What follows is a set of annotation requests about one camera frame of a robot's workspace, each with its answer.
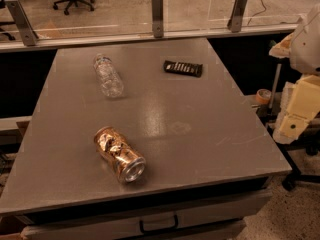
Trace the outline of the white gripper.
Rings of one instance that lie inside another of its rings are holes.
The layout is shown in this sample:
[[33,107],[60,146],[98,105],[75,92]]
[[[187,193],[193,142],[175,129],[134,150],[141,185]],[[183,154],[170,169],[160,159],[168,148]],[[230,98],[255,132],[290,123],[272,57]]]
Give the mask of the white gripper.
[[282,90],[280,112],[272,134],[274,141],[280,144],[291,144],[308,127],[306,120],[312,120],[319,112],[319,76],[304,76],[295,85],[286,82]]

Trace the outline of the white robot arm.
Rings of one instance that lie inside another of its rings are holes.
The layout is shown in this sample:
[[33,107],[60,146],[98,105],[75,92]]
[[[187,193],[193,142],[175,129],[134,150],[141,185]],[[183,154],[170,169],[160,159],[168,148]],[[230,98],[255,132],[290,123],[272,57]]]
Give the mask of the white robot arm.
[[295,83],[285,83],[272,135],[277,143],[291,144],[320,112],[320,4],[269,54],[288,58],[290,67],[301,73]]

